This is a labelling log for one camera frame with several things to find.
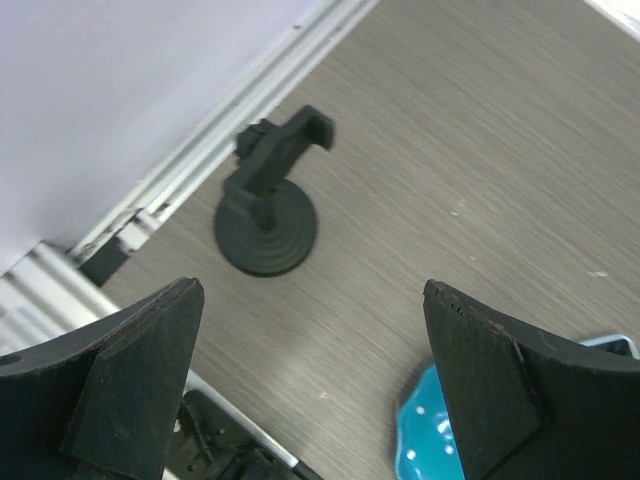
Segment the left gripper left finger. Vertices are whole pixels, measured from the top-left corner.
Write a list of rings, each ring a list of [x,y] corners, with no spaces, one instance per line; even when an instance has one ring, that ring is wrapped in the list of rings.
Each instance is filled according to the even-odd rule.
[[[1,359],[4,479],[160,479],[204,307],[195,278]]]

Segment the blue polka dot plate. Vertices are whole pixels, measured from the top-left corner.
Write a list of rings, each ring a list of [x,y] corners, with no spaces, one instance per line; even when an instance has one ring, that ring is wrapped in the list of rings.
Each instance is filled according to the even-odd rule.
[[[396,415],[394,468],[400,480],[464,480],[434,365],[420,376]]]

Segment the phone with light blue case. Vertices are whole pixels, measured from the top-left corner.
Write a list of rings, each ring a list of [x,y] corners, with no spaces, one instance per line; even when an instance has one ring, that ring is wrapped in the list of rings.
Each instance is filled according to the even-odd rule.
[[[639,359],[639,350],[635,342],[626,335],[620,333],[607,334],[596,338],[584,340],[582,345],[596,348],[608,353]]]

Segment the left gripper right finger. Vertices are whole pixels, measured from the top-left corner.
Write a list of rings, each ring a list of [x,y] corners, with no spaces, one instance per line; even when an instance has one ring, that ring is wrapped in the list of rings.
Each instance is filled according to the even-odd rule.
[[[468,479],[636,479],[639,362],[424,288],[429,342]]]

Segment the black phone stand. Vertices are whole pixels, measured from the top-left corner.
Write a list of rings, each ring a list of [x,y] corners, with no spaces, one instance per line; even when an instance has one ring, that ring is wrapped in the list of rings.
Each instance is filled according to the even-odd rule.
[[[287,175],[316,145],[330,150],[335,124],[305,105],[286,123],[267,119],[236,137],[237,167],[223,182],[213,227],[219,251],[254,277],[284,275],[310,255],[318,218],[309,196]]]

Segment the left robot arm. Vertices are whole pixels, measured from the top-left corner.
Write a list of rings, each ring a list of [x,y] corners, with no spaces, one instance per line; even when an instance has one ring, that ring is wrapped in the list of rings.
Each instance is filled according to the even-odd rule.
[[[179,279],[87,326],[1,358],[5,479],[312,479],[189,377],[204,291]],[[400,408],[401,479],[635,479],[639,356],[577,343],[431,280],[433,364]]]

